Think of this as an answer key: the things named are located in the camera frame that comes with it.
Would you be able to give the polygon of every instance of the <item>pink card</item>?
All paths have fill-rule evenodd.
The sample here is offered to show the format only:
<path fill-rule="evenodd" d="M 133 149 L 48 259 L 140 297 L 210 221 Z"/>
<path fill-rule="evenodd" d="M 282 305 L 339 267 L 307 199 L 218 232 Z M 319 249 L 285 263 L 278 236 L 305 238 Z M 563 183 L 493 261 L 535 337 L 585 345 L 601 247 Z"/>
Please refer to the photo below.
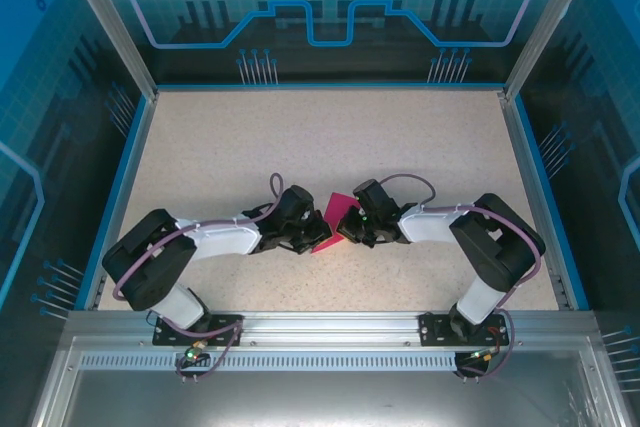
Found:
<path fill-rule="evenodd" d="M 331 198 L 329 199 L 329 204 L 327 205 L 327 210 L 324 213 L 324 220 L 331 227 L 331 232 L 333 232 L 333 236 L 327 240 L 325 240 L 320 245 L 316 246 L 311 253 L 315 254 L 316 252 L 320 252 L 321 250 L 326 249 L 327 247 L 331 247 L 334 244 L 337 244 L 344 237 L 336 232 L 338 228 L 338 224 L 340 220 L 345 216 L 347 211 L 351 206 L 356 206 L 360 208 L 360 204 L 356 199 L 349 195 L 338 194 L 334 192 L 331 194 Z"/>

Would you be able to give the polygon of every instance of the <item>speckled work surface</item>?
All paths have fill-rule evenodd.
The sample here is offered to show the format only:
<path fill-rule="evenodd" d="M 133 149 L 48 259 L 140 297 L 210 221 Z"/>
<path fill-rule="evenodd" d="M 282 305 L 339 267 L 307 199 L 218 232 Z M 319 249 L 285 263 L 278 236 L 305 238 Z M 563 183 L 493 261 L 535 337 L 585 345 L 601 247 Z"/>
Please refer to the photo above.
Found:
<path fill-rule="evenodd" d="M 412 172 L 438 190 L 432 205 L 500 195 L 531 222 L 495 92 L 424 90 L 165 92 L 153 118 L 122 232 L 163 207 L 188 219 L 231 217 L 271 200 L 281 172 L 324 211 L 331 192 Z M 399 204 L 425 186 L 385 185 Z M 343 241 L 314 255 L 282 249 L 191 264 L 181 282 L 211 309 L 248 311 L 448 310 L 474 271 L 456 244 Z M 109 280 L 101 309 L 126 309 Z M 557 309 L 546 268 L 507 304 Z"/>

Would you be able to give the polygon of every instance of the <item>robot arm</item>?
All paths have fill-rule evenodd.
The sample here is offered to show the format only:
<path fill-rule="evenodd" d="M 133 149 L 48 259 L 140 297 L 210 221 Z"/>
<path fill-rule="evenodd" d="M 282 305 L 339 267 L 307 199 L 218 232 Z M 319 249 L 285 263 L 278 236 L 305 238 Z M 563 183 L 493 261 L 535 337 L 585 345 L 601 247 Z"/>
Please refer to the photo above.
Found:
<path fill-rule="evenodd" d="M 263 210 L 270 206 L 243 211 L 231 222 L 202 227 L 198 221 L 154 210 L 109 249 L 102 265 L 119 282 L 151 246 L 195 224 L 195 229 L 178 235 L 147 259 L 122 285 L 121 293 L 133 310 L 150 309 L 181 329 L 199 331 L 198 324 L 203 324 L 206 330 L 207 308 L 190 289 L 177 283 L 190 262 L 226 254 L 258 254 L 276 247 L 302 254 L 331 237 L 331 228 L 302 187 L 286 189 L 265 217 Z"/>
<path fill-rule="evenodd" d="M 338 225 L 338 232 L 352 242 L 371 248 L 388 242 L 460 245 L 477 274 L 449 313 L 451 329 L 461 340 L 472 335 L 506 300 L 536 262 L 531 244 L 523 236 L 539 256 L 545 250 L 540 236 L 495 194 L 483 195 L 472 206 L 398 207 L 379 182 L 369 180 L 358 186 L 354 195 L 361 208 L 351 207 Z"/>

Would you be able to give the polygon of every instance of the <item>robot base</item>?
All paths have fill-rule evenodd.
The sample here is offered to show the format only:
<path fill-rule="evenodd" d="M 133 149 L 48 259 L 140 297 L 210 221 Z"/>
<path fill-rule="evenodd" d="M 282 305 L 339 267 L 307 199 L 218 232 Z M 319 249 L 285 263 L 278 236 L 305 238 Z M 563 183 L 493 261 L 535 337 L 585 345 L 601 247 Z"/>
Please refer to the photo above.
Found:
<path fill-rule="evenodd" d="M 478 326 L 465 342 L 451 329 L 449 314 L 427 312 L 418 316 L 418 330 L 422 347 L 491 347 L 496 345 L 496 337 L 489 331 L 495 327 L 500 332 L 500 346 L 509 345 L 509 335 L 505 319 L 500 314 L 491 314 Z"/>
<path fill-rule="evenodd" d="M 212 330 L 221 329 L 227 325 L 231 325 L 234 322 L 242 320 L 242 315 L 208 315 L 196 324 L 199 331 L 210 332 Z M 212 338 L 207 338 L 207 345 L 209 347 L 226 347 L 231 340 L 233 330 L 229 330 L 220 335 L 216 335 Z M 240 337 L 242 333 L 238 335 L 233 342 L 233 346 L 240 345 Z M 171 327 L 169 327 L 162 319 L 158 318 L 156 321 L 156 328 L 153 334 L 153 345 L 156 346 L 171 346 L 171 347 L 188 347 L 192 345 L 196 340 L 196 337 L 187 337 L 185 335 L 177 333 Z"/>

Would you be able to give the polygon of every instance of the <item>glass panel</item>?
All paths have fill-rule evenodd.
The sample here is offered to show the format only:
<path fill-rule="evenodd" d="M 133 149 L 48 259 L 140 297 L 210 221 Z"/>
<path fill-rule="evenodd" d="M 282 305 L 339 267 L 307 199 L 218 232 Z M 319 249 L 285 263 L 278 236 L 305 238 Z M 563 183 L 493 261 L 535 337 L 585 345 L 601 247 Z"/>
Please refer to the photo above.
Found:
<path fill-rule="evenodd" d="M 522 91 L 605 333 L 640 328 L 639 7 L 639 0 L 574 0 Z"/>
<path fill-rule="evenodd" d="M 0 12 L 0 411 L 13 427 L 29 423 L 73 307 L 140 92 L 85 0 Z"/>
<path fill-rule="evenodd" d="M 504 82 L 547 0 L 114 0 L 159 83 Z"/>

